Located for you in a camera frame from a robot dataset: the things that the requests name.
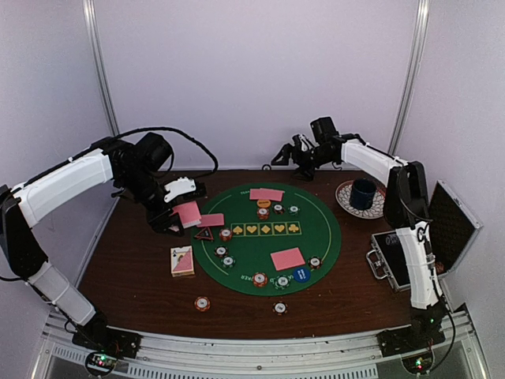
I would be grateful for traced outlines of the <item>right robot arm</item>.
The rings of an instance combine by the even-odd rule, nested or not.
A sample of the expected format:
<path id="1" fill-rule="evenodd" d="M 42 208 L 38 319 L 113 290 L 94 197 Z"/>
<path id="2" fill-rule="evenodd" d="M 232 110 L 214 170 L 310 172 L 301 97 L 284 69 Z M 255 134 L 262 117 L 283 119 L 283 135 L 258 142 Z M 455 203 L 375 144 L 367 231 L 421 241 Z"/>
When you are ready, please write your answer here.
<path id="1" fill-rule="evenodd" d="M 385 186 L 383 216 L 399 238 L 410 278 L 411 326 L 405 330 L 404 340 L 412 348 L 423 347 L 447 313 L 429 236 L 432 220 L 423 164 L 382 152 L 357 133 L 341 134 L 329 117 L 318 118 L 310 126 L 312 140 L 294 135 L 270 164 L 294 163 L 296 174 L 311 181 L 324 164 L 348 163 Z"/>

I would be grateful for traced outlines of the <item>brown poker chip stack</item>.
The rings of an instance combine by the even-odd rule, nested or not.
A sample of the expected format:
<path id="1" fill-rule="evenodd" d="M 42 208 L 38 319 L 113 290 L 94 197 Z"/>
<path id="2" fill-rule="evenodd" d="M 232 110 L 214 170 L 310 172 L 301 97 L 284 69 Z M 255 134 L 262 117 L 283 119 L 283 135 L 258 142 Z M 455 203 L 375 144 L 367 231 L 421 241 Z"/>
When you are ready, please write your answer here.
<path id="1" fill-rule="evenodd" d="M 275 302 L 272 306 L 274 314 L 281 316 L 287 313 L 288 305 L 285 302 Z"/>

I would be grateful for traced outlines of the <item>blue small blind button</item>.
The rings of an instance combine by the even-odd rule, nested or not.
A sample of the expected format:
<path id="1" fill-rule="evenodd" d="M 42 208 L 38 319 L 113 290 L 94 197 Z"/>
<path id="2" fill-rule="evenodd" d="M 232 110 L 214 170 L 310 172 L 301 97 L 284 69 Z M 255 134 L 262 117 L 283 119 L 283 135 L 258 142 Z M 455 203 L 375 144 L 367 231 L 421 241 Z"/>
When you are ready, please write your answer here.
<path id="1" fill-rule="evenodd" d="M 311 279 L 311 272 L 306 267 L 295 268 L 293 279 L 298 283 L 307 283 Z"/>

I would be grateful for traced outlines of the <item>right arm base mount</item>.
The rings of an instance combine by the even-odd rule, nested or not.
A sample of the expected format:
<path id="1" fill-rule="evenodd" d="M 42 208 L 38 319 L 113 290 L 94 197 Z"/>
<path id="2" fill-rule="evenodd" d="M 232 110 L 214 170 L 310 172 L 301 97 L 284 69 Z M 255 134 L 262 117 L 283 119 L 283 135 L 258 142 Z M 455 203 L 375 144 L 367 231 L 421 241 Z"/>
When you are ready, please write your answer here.
<path id="1" fill-rule="evenodd" d="M 438 344 L 446 340 L 443 332 L 434 332 L 430 336 L 415 336 L 411 327 L 387 329 L 376 335 L 383 357 L 402 355 L 428 348 L 429 343 Z"/>

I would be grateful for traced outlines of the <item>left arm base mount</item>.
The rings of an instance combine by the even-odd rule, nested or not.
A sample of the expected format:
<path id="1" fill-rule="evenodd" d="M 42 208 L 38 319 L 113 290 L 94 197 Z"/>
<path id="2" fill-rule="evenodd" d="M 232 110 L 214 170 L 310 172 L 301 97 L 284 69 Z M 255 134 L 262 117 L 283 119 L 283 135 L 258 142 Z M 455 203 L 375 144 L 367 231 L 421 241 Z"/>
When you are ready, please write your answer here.
<path id="1" fill-rule="evenodd" d="M 102 351 L 115 358 L 135 358 L 141 340 L 138 333 L 108 327 L 98 332 L 79 328 L 72 337 L 74 345 Z"/>

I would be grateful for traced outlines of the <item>orange poker chip stack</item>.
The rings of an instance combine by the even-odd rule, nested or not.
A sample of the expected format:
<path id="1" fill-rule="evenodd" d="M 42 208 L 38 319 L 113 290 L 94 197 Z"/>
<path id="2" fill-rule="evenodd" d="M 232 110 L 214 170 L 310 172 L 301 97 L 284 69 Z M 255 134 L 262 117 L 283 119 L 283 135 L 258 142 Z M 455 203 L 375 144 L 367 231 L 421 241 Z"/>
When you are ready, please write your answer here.
<path id="1" fill-rule="evenodd" d="M 210 299 L 205 296 L 199 296 L 194 301 L 195 308 L 200 312 L 206 312 L 211 307 Z"/>

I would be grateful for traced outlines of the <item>black red triangular dealer button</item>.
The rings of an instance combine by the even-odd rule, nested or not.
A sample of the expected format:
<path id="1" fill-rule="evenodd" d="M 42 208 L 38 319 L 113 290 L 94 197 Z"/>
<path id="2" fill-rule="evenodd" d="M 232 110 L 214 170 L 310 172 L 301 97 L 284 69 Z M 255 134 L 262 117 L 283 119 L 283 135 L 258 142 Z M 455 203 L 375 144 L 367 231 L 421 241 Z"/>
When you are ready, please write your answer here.
<path id="1" fill-rule="evenodd" d="M 198 232 L 195 233 L 194 238 L 199 241 L 213 242 L 215 240 L 210 227 L 204 227 L 199 229 Z"/>

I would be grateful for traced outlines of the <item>green chip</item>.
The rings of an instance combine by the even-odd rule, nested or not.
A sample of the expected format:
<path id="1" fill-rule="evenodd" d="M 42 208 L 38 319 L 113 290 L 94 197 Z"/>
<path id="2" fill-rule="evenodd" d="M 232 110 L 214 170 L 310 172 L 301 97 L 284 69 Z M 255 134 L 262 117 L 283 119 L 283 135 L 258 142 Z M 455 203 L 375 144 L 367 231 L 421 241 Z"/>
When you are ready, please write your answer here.
<path id="1" fill-rule="evenodd" d="M 233 268 L 235 266 L 236 260 L 232 256 L 226 256 L 221 260 L 221 264 L 225 269 Z"/>
<path id="2" fill-rule="evenodd" d="M 287 211 L 290 215 L 296 216 L 299 213 L 299 207 L 296 205 L 291 205 L 287 208 Z"/>
<path id="3" fill-rule="evenodd" d="M 290 278 L 288 276 L 278 276 L 275 278 L 274 286 L 278 290 L 286 289 L 290 286 Z"/>

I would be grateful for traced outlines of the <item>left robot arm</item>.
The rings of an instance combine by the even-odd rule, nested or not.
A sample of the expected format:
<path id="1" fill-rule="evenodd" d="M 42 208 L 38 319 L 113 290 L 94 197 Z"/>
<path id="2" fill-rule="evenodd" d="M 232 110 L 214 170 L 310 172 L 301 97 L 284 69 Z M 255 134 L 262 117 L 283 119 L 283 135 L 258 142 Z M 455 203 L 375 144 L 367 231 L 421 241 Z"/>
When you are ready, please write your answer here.
<path id="1" fill-rule="evenodd" d="M 59 309 L 97 351 L 105 351 L 114 342 L 107 319 L 50 263 L 32 228 L 85 191 L 112 182 L 145 207 L 153 231 L 182 235 L 184 228 L 174 206 L 179 197 L 195 193 L 198 185 L 187 177 L 167 184 L 158 181 L 155 172 L 172 153 L 164 137 L 153 131 L 136 144 L 106 137 L 25 183 L 1 188 L 1 248 L 13 279 L 24 281 Z"/>

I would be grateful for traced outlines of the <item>orange big blind button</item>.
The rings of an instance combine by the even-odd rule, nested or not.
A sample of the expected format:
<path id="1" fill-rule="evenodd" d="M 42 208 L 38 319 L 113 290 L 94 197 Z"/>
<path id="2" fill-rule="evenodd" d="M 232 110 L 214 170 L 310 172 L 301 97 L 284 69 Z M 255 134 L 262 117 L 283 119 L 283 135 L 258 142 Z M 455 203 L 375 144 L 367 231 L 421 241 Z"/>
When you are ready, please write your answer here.
<path id="1" fill-rule="evenodd" d="M 259 199 L 256 202 L 256 204 L 259 208 L 270 208 L 271 207 L 271 201 L 268 199 Z"/>

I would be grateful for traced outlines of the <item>red playing card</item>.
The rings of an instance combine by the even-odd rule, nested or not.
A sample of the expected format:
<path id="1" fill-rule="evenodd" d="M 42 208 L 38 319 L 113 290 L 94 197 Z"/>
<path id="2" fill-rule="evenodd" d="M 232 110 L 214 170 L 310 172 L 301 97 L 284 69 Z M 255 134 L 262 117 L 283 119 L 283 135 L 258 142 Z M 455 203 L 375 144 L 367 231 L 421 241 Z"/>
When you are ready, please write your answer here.
<path id="1" fill-rule="evenodd" d="M 249 191 L 250 200 L 271 200 L 271 191 L 269 189 L 251 189 Z"/>
<path id="2" fill-rule="evenodd" d="M 225 224 L 223 213 L 202 215 L 198 227 L 221 227 Z"/>
<path id="3" fill-rule="evenodd" d="M 297 247 L 271 253 L 270 257 L 278 272 L 305 265 L 305 259 Z"/>

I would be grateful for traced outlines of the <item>red card deck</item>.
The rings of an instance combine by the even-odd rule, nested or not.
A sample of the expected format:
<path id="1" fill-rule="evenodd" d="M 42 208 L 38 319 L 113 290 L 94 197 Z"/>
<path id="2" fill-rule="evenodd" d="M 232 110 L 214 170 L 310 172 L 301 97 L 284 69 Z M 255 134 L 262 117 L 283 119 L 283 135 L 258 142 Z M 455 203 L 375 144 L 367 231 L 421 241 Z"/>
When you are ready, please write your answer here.
<path id="1" fill-rule="evenodd" d="M 200 209 L 196 201 L 176 205 L 173 211 L 179 215 L 181 224 L 185 229 L 195 227 L 201 223 Z"/>

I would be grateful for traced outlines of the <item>red chips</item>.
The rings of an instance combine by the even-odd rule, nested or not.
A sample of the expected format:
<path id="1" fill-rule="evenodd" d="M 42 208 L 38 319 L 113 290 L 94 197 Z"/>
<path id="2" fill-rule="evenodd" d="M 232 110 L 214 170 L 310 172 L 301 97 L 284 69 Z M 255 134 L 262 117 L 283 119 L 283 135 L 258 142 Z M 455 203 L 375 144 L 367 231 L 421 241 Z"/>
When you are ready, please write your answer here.
<path id="1" fill-rule="evenodd" d="M 268 284 L 268 277 L 264 272 L 257 272 L 252 277 L 254 287 L 265 287 Z"/>
<path id="2" fill-rule="evenodd" d="M 260 220 L 267 220 L 270 216 L 270 210 L 268 208 L 258 208 L 256 214 Z"/>
<path id="3" fill-rule="evenodd" d="M 233 238 L 233 231 L 229 228 L 223 228 L 219 232 L 219 237 L 223 242 L 228 242 Z"/>

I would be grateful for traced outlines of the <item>brown 100 poker chips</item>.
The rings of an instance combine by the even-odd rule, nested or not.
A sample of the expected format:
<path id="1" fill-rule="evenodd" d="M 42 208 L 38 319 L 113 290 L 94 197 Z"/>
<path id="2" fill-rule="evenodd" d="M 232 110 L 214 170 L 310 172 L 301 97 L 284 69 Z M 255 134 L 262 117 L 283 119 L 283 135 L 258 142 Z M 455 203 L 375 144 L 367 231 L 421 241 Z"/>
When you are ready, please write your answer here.
<path id="1" fill-rule="evenodd" d="M 285 212 L 285 208 L 281 204 L 275 204 L 273 206 L 273 210 L 274 210 L 275 214 L 283 214 Z"/>

